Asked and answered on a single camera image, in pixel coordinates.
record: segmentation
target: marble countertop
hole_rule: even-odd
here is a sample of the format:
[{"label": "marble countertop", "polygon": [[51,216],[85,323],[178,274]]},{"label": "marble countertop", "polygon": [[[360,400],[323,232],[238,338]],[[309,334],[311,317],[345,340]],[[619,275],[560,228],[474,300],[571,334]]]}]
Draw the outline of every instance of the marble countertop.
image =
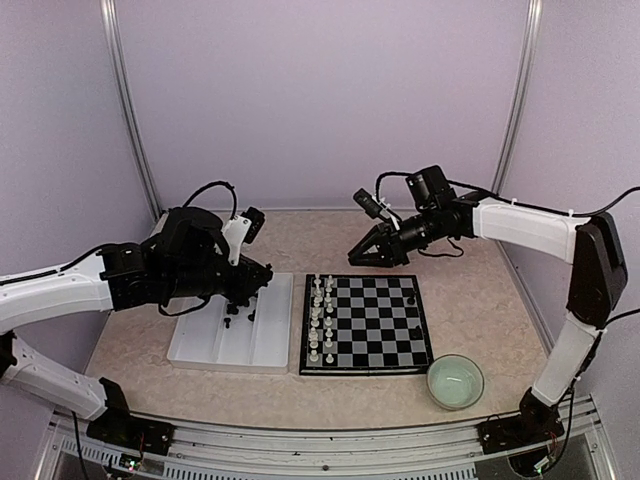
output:
[{"label": "marble countertop", "polygon": [[[294,273],[289,373],[174,368],[167,350],[175,319],[145,306],[112,314],[87,373],[118,382],[133,411],[208,423],[292,429],[387,428],[486,417],[516,410],[545,354],[497,246],[462,240],[461,258],[424,258],[389,269],[354,268],[348,252],[373,226],[362,212],[267,212],[244,254]],[[436,242],[430,251],[448,250]],[[482,369],[485,392],[462,411],[430,399],[425,375],[309,377],[298,372],[307,273],[415,274],[435,357],[458,353]]]}]

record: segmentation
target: bowl of water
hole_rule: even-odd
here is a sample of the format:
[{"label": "bowl of water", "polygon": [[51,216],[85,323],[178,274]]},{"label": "bowl of water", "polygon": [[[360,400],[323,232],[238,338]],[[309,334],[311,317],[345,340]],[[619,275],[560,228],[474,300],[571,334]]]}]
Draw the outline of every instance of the bowl of water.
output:
[{"label": "bowl of water", "polygon": [[484,376],[478,365],[462,355],[445,355],[431,364],[427,385],[433,400],[447,410],[475,404],[484,392]]}]

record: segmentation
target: black cable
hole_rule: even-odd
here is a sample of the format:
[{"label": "black cable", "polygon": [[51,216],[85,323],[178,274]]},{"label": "black cable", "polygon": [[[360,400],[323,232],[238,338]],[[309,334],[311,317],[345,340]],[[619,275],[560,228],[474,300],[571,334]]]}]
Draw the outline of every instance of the black cable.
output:
[{"label": "black cable", "polygon": [[[531,208],[533,210],[540,210],[542,212],[547,212],[547,213],[553,213],[555,215],[562,215],[563,217],[568,217],[569,216],[569,212],[563,212],[562,210],[556,210],[554,208],[548,208],[548,207],[542,207],[540,205],[533,205],[531,203],[523,203],[523,202],[512,202],[511,200],[501,197],[500,195],[491,192],[490,190],[487,190],[486,188],[482,188],[482,187],[478,187],[476,185],[471,185],[468,183],[462,183],[462,182],[456,182],[454,180],[449,180],[449,183],[451,185],[455,185],[457,187],[462,187],[462,188],[467,188],[469,190],[476,190],[478,192],[482,192],[485,193],[487,196],[495,199],[495,200],[499,200],[501,202],[504,203],[512,203],[513,205],[516,205],[518,207],[524,207],[524,208]],[[595,215],[600,215],[604,212],[606,212],[607,210],[610,210],[611,208],[615,207],[618,203],[620,203],[622,200],[624,200],[627,196],[631,195],[634,192],[640,192],[640,186],[636,186],[636,187],[632,187],[630,189],[628,189],[627,191],[625,191],[622,195],[620,195],[618,198],[616,198],[613,202],[611,202],[610,204],[608,204],[605,207],[602,207],[598,210],[594,210],[593,212],[585,212],[585,213],[574,213],[573,217],[575,218],[590,218],[593,217]]]},{"label": "black cable", "polygon": [[411,175],[408,172],[383,172],[378,175],[376,179],[376,200],[380,201],[380,185],[382,185],[382,180],[387,177],[408,177]]},{"label": "black cable", "polygon": [[608,327],[609,325],[611,325],[616,320],[620,320],[622,318],[630,317],[631,315],[637,315],[638,313],[640,313],[640,308],[636,308],[635,310],[629,310],[628,312],[621,313],[621,314],[616,315],[615,317],[612,317],[609,320],[607,320],[607,323],[605,323],[604,326]]},{"label": "black cable", "polygon": [[236,190],[233,185],[231,185],[229,182],[225,182],[224,180],[217,180],[215,182],[207,183],[203,187],[200,187],[198,190],[193,192],[193,194],[191,194],[187,201],[184,202],[184,205],[182,205],[182,207],[188,207],[189,205],[191,205],[191,202],[193,202],[198,196],[214,187],[224,187],[229,190],[229,192],[231,192],[231,196],[233,197],[233,209],[231,210],[231,218],[235,217],[238,210],[238,197],[236,197]]},{"label": "black cable", "polygon": [[187,315],[189,313],[193,313],[193,312],[197,312],[198,310],[202,310],[204,307],[206,307],[209,304],[209,301],[211,300],[211,297],[207,297],[204,300],[202,300],[202,303],[200,305],[196,305],[195,307],[191,307],[188,308],[182,312],[177,312],[177,313],[169,313],[167,312],[164,308],[162,308],[162,305],[158,304],[158,312],[161,315],[164,315],[165,317],[179,317],[181,315]]},{"label": "black cable", "polygon": [[35,280],[37,278],[48,277],[50,275],[57,275],[59,273],[66,272],[67,270],[75,267],[81,261],[85,260],[90,255],[96,253],[97,251],[102,250],[103,248],[106,248],[106,247],[114,246],[114,245],[115,244],[113,244],[113,243],[104,243],[102,245],[94,247],[91,250],[89,250],[88,252],[85,252],[82,255],[80,255],[78,258],[76,258],[71,263],[67,263],[66,265],[63,265],[58,270],[51,269],[51,270],[46,270],[46,271],[40,272],[40,273],[34,273],[33,275],[26,275],[24,277],[10,278],[9,280],[0,281],[0,287],[4,287],[5,285],[12,285],[14,283],[26,282],[27,280]]},{"label": "black cable", "polygon": [[82,447],[80,446],[80,429],[78,428],[78,417],[76,416],[76,412],[71,412],[71,415],[73,415],[73,427],[76,431],[76,447],[78,448],[78,459],[80,460],[80,468],[82,469],[84,480],[89,480],[87,466],[85,465],[84,458],[82,457]]},{"label": "black cable", "polygon": [[571,424],[573,423],[573,402],[576,396],[576,390],[573,387],[574,384],[575,384],[575,380],[571,384],[571,400],[569,403],[569,420],[567,423],[567,432],[565,434],[565,439],[564,439],[564,442],[562,443],[562,450],[560,450],[560,453],[558,454],[558,456],[553,460],[553,463],[549,465],[549,468],[547,468],[546,470],[543,469],[542,471],[543,475],[546,475],[547,473],[549,473],[551,470],[553,470],[556,467],[556,465],[558,465],[558,463],[560,463],[560,459],[564,455],[564,452],[567,450],[567,445],[569,444],[569,438],[571,437]]},{"label": "black cable", "polygon": [[574,215],[574,217],[593,217],[595,215],[600,215],[601,213],[604,213],[607,210],[615,207],[618,203],[620,203],[622,200],[624,200],[628,195],[631,195],[633,192],[640,192],[640,186],[631,187],[629,190],[624,192],[622,195],[620,195],[618,198],[616,198],[613,202],[611,202],[606,207],[602,207],[601,209],[595,210],[593,212],[579,213],[577,215]]},{"label": "black cable", "polygon": [[426,250],[421,250],[421,249],[418,250],[418,253],[420,255],[422,255],[423,257],[431,257],[431,258],[442,258],[442,257],[460,258],[462,255],[464,255],[464,250],[462,249],[462,247],[460,247],[460,246],[456,245],[455,243],[453,243],[453,240],[451,240],[450,238],[447,238],[447,241],[459,253],[457,253],[457,254],[454,254],[454,253],[427,253]]}]

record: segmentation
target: purple wall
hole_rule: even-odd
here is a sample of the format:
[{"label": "purple wall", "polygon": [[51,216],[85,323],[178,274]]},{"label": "purple wall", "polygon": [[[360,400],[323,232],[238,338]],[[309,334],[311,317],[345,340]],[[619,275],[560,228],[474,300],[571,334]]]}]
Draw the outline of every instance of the purple wall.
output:
[{"label": "purple wall", "polygon": [[[70,260],[151,227],[97,1],[0,2],[0,273]],[[21,329],[82,370],[104,315]],[[52,407],[0,386],[2,478],[30,472]]]},{"label": "purple wall", "polygon": [[[389,169],[490,185],[526,1],[118,3],[163,205],[208,180],[266,208],[354,207]],[[390,180],[387,197],[410,205]],[[204,206],[228,205],[224,192]]]},{"label": "purple wall", "polygon": [[[640,3],[547,1],[514,164],[505,193],[576,211],[640,184]],[[640,306],[640,195],[612,210],[629,267],[617,312]],[[509,248],[557,336],[570,269]],[[582,388],[593,392],[625,479],[637,478],[640,319],[610,328]]]}]

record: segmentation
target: robotic arm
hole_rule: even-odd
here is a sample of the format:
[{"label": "robotic arm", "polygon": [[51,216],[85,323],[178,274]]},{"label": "robotic arm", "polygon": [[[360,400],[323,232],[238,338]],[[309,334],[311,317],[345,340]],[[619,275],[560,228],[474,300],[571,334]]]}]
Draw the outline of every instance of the robotic arm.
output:
[{"label": "robotic arm", "polygon": [[160,313],[173,298],[199,297],[204,307],[223,295],[233,309],[273,276],[240,254],[264,224],[251,207],[223,225],[196,207],[169,211],[161,231],[141,244],[103,245],[81,259],[52,269],[0,277],[0,383],[14,385],[91,420],[87,434],[138,450],[166,454],[173,427],[129,414],[119,385],[78,374],[39,354],[18,338],[17,327],[60,315],[125,310],[157,304]]},{"label": "robotic arm", "polygon": [[564,433],[558,404],[588,366],[606,321],[627,284],[627,268],[613,218],[562,216],[491,198],[490,192],[457,197],[438,166],[408,175],[419,212],[399,220],[387,205],[359,190],[355,201],[371,218],[383,220],[349,252],[358,266],[409,263],[407,253],[440,238],[487,238],[548,253],[573,265],[567,321],[546,366],[520,402],[516,417],[479,426],[485,453],[548,440]]}]

